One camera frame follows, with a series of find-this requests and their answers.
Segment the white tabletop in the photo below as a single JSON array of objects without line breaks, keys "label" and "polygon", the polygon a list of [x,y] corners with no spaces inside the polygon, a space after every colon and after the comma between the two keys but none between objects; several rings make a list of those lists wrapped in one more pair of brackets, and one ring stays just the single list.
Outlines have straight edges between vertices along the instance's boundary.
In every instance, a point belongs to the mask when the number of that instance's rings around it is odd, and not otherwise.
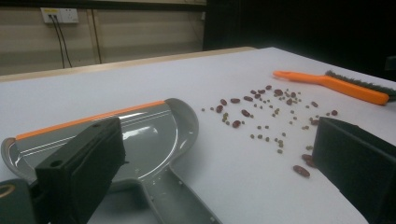
[{"label": "white tabletop", "polygon": [[[309,118],[326,116],[336,109],[338,116],[331,118],[357,124],[396,145],[396,103],[371,105],[321,86],[272,76],[274,70],[320,75],[330,69],[346,77],[396,89],[395,82],[280,49],[255,49],[0,82],[0,139],[132,105],[178,98],[195,110],[200,133],[194,147],[177,162],[177,173],[223,223],[367,223],[319,170],[305,166],[301,160],[302,154],[311,153],[305,147],[315,140],[316,127],[309,125]],[[222,123],[222,115],[209,109],[219,105],[222,98],[242,99],[251,96],[251,90],[264,89],[266,85],[300,92],[302,101],[289,106],[268,91],[262,96],[270,100],[267,104],[259,100],[229,103],[225,106],[229,120],[241,119],[246,123],[238,129]],[[310,105],[312,101],[318,107]],[[277,108],[279,114],[274,118],[272,114]],[[254,118],[244,118],[241,109],[250,111]],[[310,126],[309,130],[302,130],[305,125]],[[257,134],[268,136],[271,141],[258,139]],[[283,154],[276,152],[279,149],[276,137],[284,141]],[[310,178],[294,173],[291,167],[295,164],[306,167]],[[0,170],[0,181],[16,177],[3,161]],[[107,196],[90,223],[156,223],[147,207],[135,207],[133,199],[130,200],[133,197],[128,192]]]}]

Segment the dustpan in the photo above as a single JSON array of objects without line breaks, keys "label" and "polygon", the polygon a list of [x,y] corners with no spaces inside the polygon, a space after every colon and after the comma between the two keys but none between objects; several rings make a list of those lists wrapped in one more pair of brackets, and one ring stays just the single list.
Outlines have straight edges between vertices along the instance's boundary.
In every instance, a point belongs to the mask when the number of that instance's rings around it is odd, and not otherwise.
[{"label": "dustpan", "polygon": [[111,190],[142,188],[159,223],[220,223],[174,172],[172,162],[188,150],[198,135],[194,111],[178,99],[134,106],[79,119],[8,138],[2,144],[7,167],[32,183],[35,167],[78,133],[101,119],[119,118],[126,164]]}]

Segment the orange brush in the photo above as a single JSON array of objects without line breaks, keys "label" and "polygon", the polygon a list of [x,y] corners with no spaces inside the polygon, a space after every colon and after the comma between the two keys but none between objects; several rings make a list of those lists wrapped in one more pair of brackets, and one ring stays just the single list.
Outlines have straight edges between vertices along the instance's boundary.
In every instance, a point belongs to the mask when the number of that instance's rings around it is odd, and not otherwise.
[{"label": "orange brush", "polygon": [[347,79],[341,80],[340,76],[335,75],[333,72],[329,71],[326,73],[326,76],[315,76],[308,75],[304,73],[296,73],[296,72],[286,72],[286,71],[275,71],[274,76],[282,77],[288,79],[290,81],[298,81],[298,82],[306,82],[319,84],[324,87],[327,87],[331,90],[341,92],[345,95],[355,97],[357,99],[376,104],[376,105],[385,105],[389,100],[389,95],[385,94],[382,91],[374,91],[363,86],[359,86],[356,84],[352,84],[351,82],[358,82],[361,84],[362,82],[355,79]]}]

